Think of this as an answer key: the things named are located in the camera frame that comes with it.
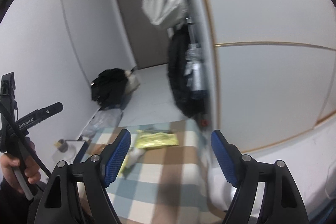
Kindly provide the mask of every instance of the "silver screw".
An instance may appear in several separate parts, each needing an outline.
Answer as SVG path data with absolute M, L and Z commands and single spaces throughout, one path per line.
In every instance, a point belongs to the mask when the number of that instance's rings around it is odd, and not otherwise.
M 249 155 L 243 155 L 241 158 L 243 161 L 251 161 L 251 157 Z
M 61 160 L 57 163 L 57 166 L 58 167 L 63 167 L 65 165 L 65 161 L 64 160 Z
M 284 163 L 282 160 L 278 160 L 278 161 L 277 161 L 277 165 L 278 165 L 279 167 L 284 167 L 284 166 L 285 166 L 285 163 Z
M 95 162 L 95 161 L 99 160 L 99 158 L 100 158 L 99 155 L 93 155 L 91 157 L 91 161 Z

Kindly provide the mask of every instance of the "plaid tablecloth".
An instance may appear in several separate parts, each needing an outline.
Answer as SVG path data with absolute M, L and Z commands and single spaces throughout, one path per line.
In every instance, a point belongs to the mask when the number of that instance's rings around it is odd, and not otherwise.
M 106 189 L 122 224 L 221 223 L 225 213 L 207 198 L 206 140 L 194 120 L 126 127 L 132 143 L 137 129 L 172 130 L 179 146 L 147 151 Z M 106 128 L 93 138 L 82 161 L 99 154 L 123 128 Z M 89 210 L 83 191 L 82 205 Z

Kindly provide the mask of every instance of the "human hand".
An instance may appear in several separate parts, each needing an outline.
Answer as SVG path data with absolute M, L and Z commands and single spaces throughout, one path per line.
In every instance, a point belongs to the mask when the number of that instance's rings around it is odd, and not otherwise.
M 30 142 L 29 145 L 31 148 L 35 149 L 35 145 L 33 142 Z M 41 174 L 39 173 L 40 167 L 38 164 L 33 160 L 31 156 L 28 156 L 25 160 L 25 164 L 27 168 L 25 169 L 25 175 L 28 178 L 28 182 L 30 184 L 35 184 L 41 179 Z M 19 182 L 14 175 L 12 167 L 19 167 L 20 160 L 12 155 L 6 153 L 0 157 L 0 165 L 2 169 L 2 173 L 8 184 L 17 190 L 19 193 L 23 194 L 24 191 L 22 190 Z

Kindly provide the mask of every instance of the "blue gripper pad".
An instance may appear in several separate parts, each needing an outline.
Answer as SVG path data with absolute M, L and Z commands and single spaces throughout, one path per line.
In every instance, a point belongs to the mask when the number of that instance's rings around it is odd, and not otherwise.
M 225 179 L 237 187 L 244 176 L 240 162 L 241 153 L 236 146 L 227 142 L 219 130 L 212 132 L 210 141 Z
M 123 129 L 115 141 L 101 152 L 100 170 L 105 188 L 117 178 L 120 167 L 131 145 L 131 134 Z

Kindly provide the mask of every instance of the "brown door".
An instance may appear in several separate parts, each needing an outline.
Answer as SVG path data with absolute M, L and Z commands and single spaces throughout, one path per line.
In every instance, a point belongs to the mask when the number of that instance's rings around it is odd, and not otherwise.
M 118 0 L 138 69 L 168 62 L 167 30 L 153 26 L 142 11 L 142 0 Z

